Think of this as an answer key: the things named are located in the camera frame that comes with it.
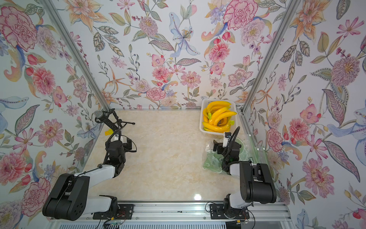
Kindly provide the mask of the right corner aluminium post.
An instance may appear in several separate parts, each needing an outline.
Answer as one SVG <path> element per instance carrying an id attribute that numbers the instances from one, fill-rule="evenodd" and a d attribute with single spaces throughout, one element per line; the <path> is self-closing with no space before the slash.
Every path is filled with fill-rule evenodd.
<path id="1" fill-rule="evenodd" d="M 276 51 L 281 44 L 282 39 L 284 38 L 286 30 L 290 24 L 292 17 L 295 15 L 295 12 L 296 12 L 299 4 L 300 4 L 300 2 L 298 2 L 298 1 L 290 1 L 287 9 L 284 11 L 284 17 L 281 20 L 281 23 L 279 24 L 277 34 L 274 37 L 271 45 L 269 46 L 267 54 L 264 56 L 264 60 L 262 61 L 262 65 L 260 66 L 259 71 L 254 78 L 253 84 L 250 86 L 248 98 L 243 106 L 242 115 L 245 115 L 245 113 L 249 110 L 250 104 L 251 104 L 252 100 L 254 99 L 256 91 L 257 91 L 258 87 L 260 86 L 261 81 L 264 78 L 265 73 L 271 64 L 271 62 L 276 54 Z"/>

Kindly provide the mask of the corner aluminium post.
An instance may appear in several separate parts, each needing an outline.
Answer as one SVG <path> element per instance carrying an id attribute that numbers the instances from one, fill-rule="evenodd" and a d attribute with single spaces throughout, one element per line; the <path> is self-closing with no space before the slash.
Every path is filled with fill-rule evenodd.
<path id="1" fill-rule="evenodd" d="M 45 11 L 48 13 L 50 19 L 55 24 L 56 29 L 59 31 L 60 36 L 65 41 L 66 45 L 70 49 L 70 53 L 73 56 L 74 61 L 76 64 L 80 67 L 82 73 L 84 74 L 86 81 L 89 83 L 92 91 L 94 92 L 97 100 L 99 101 L 100 106 L 102 107 L 102 110 L 110 110 L 110 106 L 107 104 L 105 97 L 103 96 L 101 90 L 99 89 L 96 81 L 94 80 L 94 77 L 92 73 L 89 70 L 88 65 L 84 61 L 83 57 L 80 55 L 79 49 L 77 48 L 77 45 L 73 41 L 69 31 L 66 28 L 66 25 L 64 24 L 61 16 L 59 15 L 58 11 L 56 10 L 54 4 L 52 1 L 48 0 L 40 0 L 41 5 L 45 9 Z"/>
<path id="2" fill-rule="evenodd" d="M 254 78 L 253 84 L 250 86 L 248 98 L 243 106 L 242 115 L 245 115 L 245 113 L 249 110 L 250 104 L 251 104 L 252 100 L 254 99 L 256 91 L 257 91 L 258 87 L 260 86 L 261 81 L 264 78 L 265 73 L 271 64 L 271 62 L 276 54 L 276 51 L 281 44 L 282 39 L 284 38 L 286 30 L 290 24 L 292 17 L 295 15 L 295 12 L 296 12 L 299 4 L 300 4 L 300 2 L 298 2 L 298 1 L 290 1 L 287 9 L 284 11 L 284 17 L 281 20 L 281 23 L 279 24 L 277 34 L 274 37 L 271 45 L 269 46 L 267 54 L 264 56 L 264 60 L 262 61 L 262 65 L 260 66 L 259 71 Z"/>

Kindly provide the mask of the aluminium front rail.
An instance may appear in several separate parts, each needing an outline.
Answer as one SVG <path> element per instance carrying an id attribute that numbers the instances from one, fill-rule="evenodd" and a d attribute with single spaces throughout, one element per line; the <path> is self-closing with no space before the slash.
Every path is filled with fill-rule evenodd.
<path id="1" fill-rule="evenodd" d="M 92 214 L 76 221 L 50 219 L 49 229 L 293 229 L 281 203 L 255 204 L 237 217 L 224 214 L 218 201 L 125 201 L 115 220 Z"/>

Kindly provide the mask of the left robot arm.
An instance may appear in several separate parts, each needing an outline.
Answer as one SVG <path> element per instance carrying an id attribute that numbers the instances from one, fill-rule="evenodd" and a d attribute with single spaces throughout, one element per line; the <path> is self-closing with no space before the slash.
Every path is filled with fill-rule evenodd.
<path id="1" fill-rule="evenodd" d="M 126 153 L 136 152 L 131 139 L 123 142 L 121 129 L 105 142 L 106 155 L 102 164 L 89 171 L 60 175 L 52 188 L 42 213 L 46 217 L 75 221 L 85 214 L 100 214 L 114 219 L 120 214 L 118 199 L 114 196 L 100 195 L 89 197 L 89 189 L 104 181 L 116 178 L 126 163 Z"/>

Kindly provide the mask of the white plastic basket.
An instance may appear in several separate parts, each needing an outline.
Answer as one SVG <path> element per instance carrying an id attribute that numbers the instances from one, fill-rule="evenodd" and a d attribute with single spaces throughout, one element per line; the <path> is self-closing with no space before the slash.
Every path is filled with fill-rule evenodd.
<path id="1" fill-rule="evenodd" d="M 206 135 L 223 137 L 240 126 L 236 105 L 228 100 L 204 99 L 201 105 L 199 129 Z"/>

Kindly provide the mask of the zip-top bag bananas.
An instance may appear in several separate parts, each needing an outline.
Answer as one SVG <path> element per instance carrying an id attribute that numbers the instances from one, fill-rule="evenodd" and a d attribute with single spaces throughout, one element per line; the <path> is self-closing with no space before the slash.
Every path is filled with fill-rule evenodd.
<path id="1" fill-rule="evenodd" d="M 223 156 L 213 151 L 213 143 L 208 143 L 205 148 L 206 156 L 203 162 L 203 170 L 209 170 L 211 172 L 220 174 L 222 170 Z"/>
<path id="2" fill-rule="evenodd" d="M 263 147 L 258 147 L 252 139 L 237 139 L 236 143 L 241 145 L 239 150 L 239 159 L 241 161 L 252 161 L 253 164 L 264 163 L 269 164 L 267 152 Z"/>

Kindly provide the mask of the left corner aluminium post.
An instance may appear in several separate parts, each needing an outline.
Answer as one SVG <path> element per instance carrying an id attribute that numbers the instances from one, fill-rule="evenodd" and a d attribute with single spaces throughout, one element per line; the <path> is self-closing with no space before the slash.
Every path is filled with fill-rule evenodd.
<path id="1" fill-rule="evenodd" d="M 59 31 L 60 36 L 65 41 L 66 45 L 70 49 L 70 53 L 73 56 L 74 61 L 76 64 L 80 67 L 82 73 L 84 74 L 86 81 L 89 83 L 92 91 L 94 92 L 97 100 L 99 101 L 100 106 L 102 107 L 102 110 L 110 110 L 110 106 L 107 104 L 105 97 L 103 96 L 101 90 L 99 89 L 96 81 L 94 80 L 94 77 L 92 73 L 89 70 L 88 65 L 84 61 L 83 57 L 80 55 L 79 49 L 77 48 L 77 45 L 73 41 L 69 31 L 66 28 L 66 25 L 64 24 L 61 16 L 59 15 L 58 11 L 56 10 L 54 4 L 52 1 L 48 0 L 40 0 L 41 5 L 45 9 L 45 11 L 48 13 L 50 19 L 55 24 L 56 29 Z"/>

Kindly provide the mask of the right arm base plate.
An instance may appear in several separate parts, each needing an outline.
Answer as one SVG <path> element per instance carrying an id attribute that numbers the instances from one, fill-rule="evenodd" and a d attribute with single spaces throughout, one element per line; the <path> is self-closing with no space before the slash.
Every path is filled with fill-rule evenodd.
<path id="1" fill-rule="evenodd" d="M 223 203 L 209 202 L 211 219 L 246 220 L 250 219 L 247 207 L 235 209 L 230 206 L 229 198 L 224 198 Z"/>

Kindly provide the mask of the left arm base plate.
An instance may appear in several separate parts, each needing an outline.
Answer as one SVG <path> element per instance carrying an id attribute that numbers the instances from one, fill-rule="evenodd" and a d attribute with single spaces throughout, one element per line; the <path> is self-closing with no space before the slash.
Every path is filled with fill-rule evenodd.
<path id="1" fill-rule="evenodd" d="M 106 197 L 111 201 L 109 209 L 106 212 L 96 212 L 93 214 L 93 219 L 132 219 L 134 210 L 133 204 L 121 204 L 118 203 L 117 197 L 100 195 L 100 197 Z"/>

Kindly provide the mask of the loose yellow banana by stand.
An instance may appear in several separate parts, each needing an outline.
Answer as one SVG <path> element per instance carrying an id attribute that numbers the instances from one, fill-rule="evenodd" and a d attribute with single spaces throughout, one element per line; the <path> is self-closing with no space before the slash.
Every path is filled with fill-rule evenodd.
<path id="1" fill-rule="evenodd" d="M 114 133 L 113 130 L 109 129 L 108 131 L 105 131 L 105 135 L 112 135 Z"/>

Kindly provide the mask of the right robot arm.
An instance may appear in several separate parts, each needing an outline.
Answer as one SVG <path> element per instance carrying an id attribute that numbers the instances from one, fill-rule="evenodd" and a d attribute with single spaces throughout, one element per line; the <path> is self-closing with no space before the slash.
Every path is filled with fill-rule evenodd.
<path id="1" fill-rule="evenodd" d="M 240 190 L 228 194 L 224 199 L 224 210 L 241 210 L 255 202 L 260 204 L 275 203 L 276 188 L 269 166 L 264 163 L 254 164 L 251 160 L 240 161 L 242 145 L 236 142 L 240 127 L 233 133 L 226 132 L 223 143 L 214 141 L 213 151 L 222 155 L 222 171 L 239 178 Z"/>

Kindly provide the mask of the yellow banana bunch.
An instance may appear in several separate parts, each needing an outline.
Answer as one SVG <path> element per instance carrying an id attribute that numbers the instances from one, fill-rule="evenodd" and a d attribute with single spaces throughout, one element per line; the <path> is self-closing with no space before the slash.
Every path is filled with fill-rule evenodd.
<path id="1" fill-rule="evenodd" d="M 237 112 L 232 108 L 232 104 L 228 101 L 212 101 L 207 105 L 207 113 L 209 122 L 217 126 L 219 123 L 229 120 L 229 118 L 237 115 Z"/>

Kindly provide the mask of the black microphone tripod stand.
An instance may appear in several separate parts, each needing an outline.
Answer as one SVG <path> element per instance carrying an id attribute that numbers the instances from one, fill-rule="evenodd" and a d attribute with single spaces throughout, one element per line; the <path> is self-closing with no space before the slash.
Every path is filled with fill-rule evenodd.
<path id="1" fill-rule="evenodd" d="M 126 125 L 135 125 L 135 122 L 126 122 L 119 118 L 115 109 L 109 111 L 97 110 L 94 112 L 95 122 L 107 125 L 113 132 L 122 130 Z"/>

